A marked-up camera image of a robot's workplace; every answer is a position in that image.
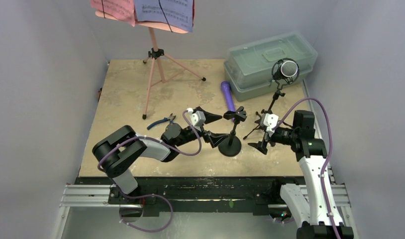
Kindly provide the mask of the blue sheet music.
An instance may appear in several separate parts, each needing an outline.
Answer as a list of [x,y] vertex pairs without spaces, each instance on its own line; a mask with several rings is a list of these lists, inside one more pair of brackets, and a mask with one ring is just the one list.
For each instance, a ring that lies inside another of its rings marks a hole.
[[193,0],[135,0],[134,7],[138,21],[162,22],[169,29],[193,32]]

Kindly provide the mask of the purple microphone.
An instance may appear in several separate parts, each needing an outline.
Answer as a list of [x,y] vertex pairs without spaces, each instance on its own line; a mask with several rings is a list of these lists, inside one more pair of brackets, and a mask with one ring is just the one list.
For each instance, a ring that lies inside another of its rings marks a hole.
[[235,105],[231,95],[231,88],[228,81],[223,81],[220,83],[220,89],[223,93],[224,99],[226,101],[227,109],[229,111],[235,111]]

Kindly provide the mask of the translucent plastic storage box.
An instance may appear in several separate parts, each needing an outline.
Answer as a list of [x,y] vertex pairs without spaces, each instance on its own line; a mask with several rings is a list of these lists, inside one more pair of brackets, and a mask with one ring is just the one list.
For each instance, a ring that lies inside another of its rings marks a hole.
[[229,48],[224,61],[225,80],[237,101],[242,102],[276,90],[272,70],[290,58],[299,65],[299,83],[313,70],[318,52],[298,31]]

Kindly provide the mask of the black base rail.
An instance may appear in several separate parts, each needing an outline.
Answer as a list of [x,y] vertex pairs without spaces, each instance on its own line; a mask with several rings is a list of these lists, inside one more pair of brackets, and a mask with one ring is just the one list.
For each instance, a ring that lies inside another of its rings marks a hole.
[[79,177],[67,185],[62,207],[119,209],[122,216],[157,217],[160,213],[251,213],[289,215],[280,196],[287,184],[299,186],[296,198],[307,197],[301,176],[137,177],[138,188],[125,197],[105,177]]

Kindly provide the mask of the black round-base mic stand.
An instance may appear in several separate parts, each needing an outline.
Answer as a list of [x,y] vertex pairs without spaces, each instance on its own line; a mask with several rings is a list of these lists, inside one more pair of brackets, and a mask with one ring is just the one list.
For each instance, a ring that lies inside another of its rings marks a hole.
[[236,136],[236,128],[238,124],[246,121],[246,111],[244,106],[240,106],[235,111],[227,111],[224,113],[223,118],[226,120],[233,120],[233,129],[230,134],[218,146],[219,152],[227,157],[234,157],[239,154],[242,148],[240,139]]

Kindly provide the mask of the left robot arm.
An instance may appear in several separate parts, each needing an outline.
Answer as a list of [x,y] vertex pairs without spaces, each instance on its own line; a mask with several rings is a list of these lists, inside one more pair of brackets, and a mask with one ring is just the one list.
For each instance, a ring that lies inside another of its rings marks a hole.
[[186,114],[190,114],[190,118],[185,119],[187,127],[171,122],[160,138],[138,134],[131,126],[124,125],[94,145],[92,154],[98,160],[98,170],[115,183],[126,203],[133,204],[140,197],[138,182],[129,170],[139,157],[170,162],[179,154],[186,155],[178,149],[181,145],[197,140],[199,147],[192,153],[195,156],[200,153],[203,142],[216,148],[229,137],[227,133],[214,133],[203,127],[222,119],[221,115],[209,113],[201,107],[188,108],[183,112]]

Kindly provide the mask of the black tripod mic stand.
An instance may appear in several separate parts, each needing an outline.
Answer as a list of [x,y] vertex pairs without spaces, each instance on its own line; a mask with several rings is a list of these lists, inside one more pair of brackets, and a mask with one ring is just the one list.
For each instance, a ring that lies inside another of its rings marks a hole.
[[258,117],[258,119],[256,121],[254,121],[254,123],[257,125],[255,128],[253,128],[246,136],[243,137],[244,140],[246,140],[248,138],[248,136],[255,130],[259,130],[262,129],[262,126],[260,126],[260,122],[262,119],[262,116],[264,114],[271,114],[272,113],[272,107],[274,105],[274,103],[279,99],[279,97],[284,97],[285,93],[282,92],[283,86],[277,86],[277,90],[275,91],[273,97],[272,97],[272,101],[268,107],[267,110],[262,109],[260,112],[255,112],[256,116]]

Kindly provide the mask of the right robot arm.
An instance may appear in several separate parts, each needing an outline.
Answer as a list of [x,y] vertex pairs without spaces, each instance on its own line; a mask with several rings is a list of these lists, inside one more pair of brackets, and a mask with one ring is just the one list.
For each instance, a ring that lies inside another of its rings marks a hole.
[[263,139],[251,143],[263,154],[267,144],[289,145],[303,172],[307,197],[296,184],[278,184],[272,187],[272,199],[285,201],[298,225],[298,239],[353,239],[352,227],[346,226],[332,193],[328,178],[325,143],[315,138],[315,116],[313,112],[296,110],[291,128],[279,127],[279,117],[263,113],[256,123],[264,131]]

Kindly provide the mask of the blue-handled pliers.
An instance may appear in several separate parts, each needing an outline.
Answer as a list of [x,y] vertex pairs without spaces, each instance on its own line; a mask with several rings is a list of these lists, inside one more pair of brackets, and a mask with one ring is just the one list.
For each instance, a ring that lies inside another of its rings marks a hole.
[[163,118],[163,119],[159,119],[159,120],[157,120],[157,121],[155,121],[155,122],[149,124],[146,129],[147,129],[147,130],[150,130],[150,129],[152,129],[153,127],[155,127],[155,126],[157,126],[157,125],[160,125],[160,124],[162,124],[162,123],[165,123],[165,122],[173,123],[175,118],[176,118],[176,115],[170,114],[168,117],[165,117],[165,118]]

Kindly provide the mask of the silver condenser microphone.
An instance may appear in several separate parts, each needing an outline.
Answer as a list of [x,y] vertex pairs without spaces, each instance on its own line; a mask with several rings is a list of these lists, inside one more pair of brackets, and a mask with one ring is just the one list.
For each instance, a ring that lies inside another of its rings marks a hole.
[[277,87],[282,89],[298,79],[300,68],[294,59],[283,58],[273,65],[271,74],[272,80],[277,83]]

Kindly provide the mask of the pink music stand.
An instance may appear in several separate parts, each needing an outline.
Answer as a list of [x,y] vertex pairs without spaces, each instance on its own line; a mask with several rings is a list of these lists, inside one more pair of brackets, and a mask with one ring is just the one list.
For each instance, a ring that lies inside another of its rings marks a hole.
[[[149,73],[149,79],[148,79],[148,86],[147,86],[147,93],[146,93],[145,107],[144,107],[144,112],[142,114],[142,118],[145,120],[145,119],[147,119],[147,112],[148,112],[148,105],[149,105],[151,88],[153,86],[159,84],[159,83],[164,84],[164,83],[168,82],[169,80],[172,80],[172,79],[174,79],[176,77],[176,75],[174,75],[169,79],[165,78],[161,57],[166,57],[167,59],[169,59],[173,63],[180,66],[182,68],[180,73],[183,73],[184,71],[188,71],[191,74],[198,77],[203,82],[206,81],[206,77],[204,77],[202,74],[198,73],[197,71],[191,69],[187,65],[181,63],[180,61],[178,61],[174,57],[167,54],[165,50],[158,47],[158,43],[157,43],[157,39],[156,39],[156,35],[155,35],[155,30],[159,29],[159,30],[167,31],[168,28],[169,28],[168,24],[162,23],[162,22],[137,21],[135,23],[135,26],[146,27],[148,29],[148,31],[149,31],[149,35],[150,35],[151,43],[152,43],[152,48],[151,48],[150,51],[148,51],[147,58],[145,58],[142,61],[143,64],[147,64],[148,61],[151,61],[151,67],[150,67],[150,73]],[[158,69],[159,76],[160,76],[160,80],[157,81],[157,82],[153,82],[153,75],[154,75],[155,69]]]

